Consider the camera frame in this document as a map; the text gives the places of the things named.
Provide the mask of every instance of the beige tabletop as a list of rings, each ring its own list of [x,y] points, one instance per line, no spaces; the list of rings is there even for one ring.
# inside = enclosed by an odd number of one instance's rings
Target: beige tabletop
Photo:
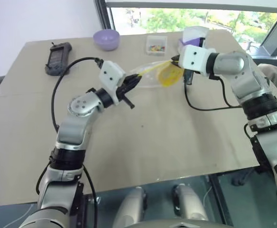
[[[118,49],[104,52],[91,38],[69,41],[69,61],[101,57],[118,63],[125,71],[142,64],[170,59],[177,54],[180,33],[167,33],[163,57],[144,53],[146,35],[122,36]],[[207,46],[218,52],[241,50],[224,30],[210,31]],[[45,74],[51,41],[27,43],[0,85],[0,205],[37,200],[36,181],[48,162],[56,133],[50,114],[50,99],[57,77]],[[93,61],[74,66],[55,98],[60,124],[72,97],[89,88],[100,88],[99,69]],[[229,83],[226,93],[236,105]],[[271,84],[274,94],[277,89]],[[202,108],[224,105],[221,84],[199,75],[189,87],[189,97]],[[168,88],[135,88],[128,94],[135,104],[108,108],[96,121],[85,162],[97,191],[230,171],[258,165],[243,126],[241,109],[199,112],[191,109],[182,82]],[[85,193],[90,192],[83,176]]]

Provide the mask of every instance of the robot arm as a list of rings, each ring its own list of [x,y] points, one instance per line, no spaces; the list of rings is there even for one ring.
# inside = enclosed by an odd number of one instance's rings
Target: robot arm
[[[92,88],[69,103],[67,117],[59,127],[49,158],[50,164],[39,185],[38,210],[20,228],[69,227],[69,217],[80,207],[83,183],[79,180],[94,121],[105,108],[121,100],[134,107],[125,94],[138,84],[140,76],[126,76],[117,64],[104,61],[99,77],[103,88],[97,91]]]
[[[277,185],[277,99],[252,58],[241,52],[215,53],[192,45],[185,46],[179,66],[212,78],[223,75],[242,106],[248,125],[257,134],[251,138],[260,165],[271,168]]]

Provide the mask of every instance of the small clear box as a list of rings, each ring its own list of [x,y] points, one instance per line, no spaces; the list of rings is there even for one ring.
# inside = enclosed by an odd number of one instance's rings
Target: small clear box
[[[147,36],[146,52],[148,55],[164,56],[167,49],[166,36]]]

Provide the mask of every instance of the black cable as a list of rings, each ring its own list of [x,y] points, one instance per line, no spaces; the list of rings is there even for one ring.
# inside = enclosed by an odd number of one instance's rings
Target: black cable
[[[237,107],[237,108],[241,108],[241,106],[233,106],[231,105],[228,101],[227,101],[227,98],[226,98],[226,93],[225,93],[225,84],[224,84],[224,81],[219,77],[219,81],[221,82],[222,84],[222,90],[223,90],[223,98],[224,98],[224,101],[226,103],[226,105],[228,105],[228,107]]]
[[[83,165],[83,171],[85,172],[87,178],[88,178],[88,181],[89,181],[89,184],[90,184],[90,187],[91,187],[91,190],[92,190],[92,196],[93,196],[93,201],[94,201],[94,228],[97,228],[97,217],[98,217],[98,206],[97,206],[97,199],[96,199],[96,193],[95,193],[95,189],[94,189],[94,185],[92,183],[92,180],[91,180],[91,177],[86,169],[86,167]]]
[[[42,180],[42,178],[43,178],[43,176],[44,176],[44,174],[45,174],[45,172],[47,171],[47,167],[48,167],[48,165],[50,165],[50,161],[49,161],[49,163],[47,164],[47,166],[44,168],[44,170],[43,170],[43,172],[40,174],[40,176],[39,176],[39,178],[38,178],[38,181],[37,181],[37,183],[36,183],[36,186],[35,186],[35,191],[36,191],[36,193],[39,195],[39,184],[40,184],[40,182],[41,182],[41,180]]]
[[[245,135],[251,139],[251,137],[249,136],[248,132],[247,132],[247,127],[248,127],[248,123],[244,125],[244,132],[245,132]]]
[[[59,84],[61,83],[63,77],[65,76],[66,72],[72,67],[74,66],[75,64],[79,63],[79,62],[82,62],[84,60],[94,60],[98,65],[100,64],[100,61],[102,61],[101,59],[99,58],[95,58],[95,57],[84,57],[84,58],[79,58],[75,61],[73,61],[72,63],[70,63],[67,68],[65,69],[65,71],[63,71],[62,75],[59,77],[56,85],[54,86],[54,89],[53,89],[53,93],[52,93],[52,97],[51,97],[51,117],[52,117],[52,123],[53,123],[53,126],[54,126],[54,129],[56,132],[58,132],[58,126],[56,125],[56,121],[55,121],[55,115],[54,115],[54,97],[55,97],[55,93],[56,93],[56,90],[59,86]]]
[[[198,110],[198,111],[217,111],[217,110],[224,110],[224,109],[240,108],[240,106],[223,107],[223,108],[211,108],[211,109],[196,108],[189,101],[188,94],[187,94],[187,85],[186,85],[186,83],[184,83],[184,92],[185,92],[185,97],[186,97],[186,101],[187,101],[188,105],[191,108],[193,108],[195,110]]]

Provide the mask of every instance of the purple bowl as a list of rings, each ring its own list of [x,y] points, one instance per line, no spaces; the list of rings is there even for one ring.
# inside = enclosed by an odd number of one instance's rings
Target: purple bowl
[[[104,29],[93,35],[93,40],[104,51],[115,50],[120,44],[120,34],[112,29]]]

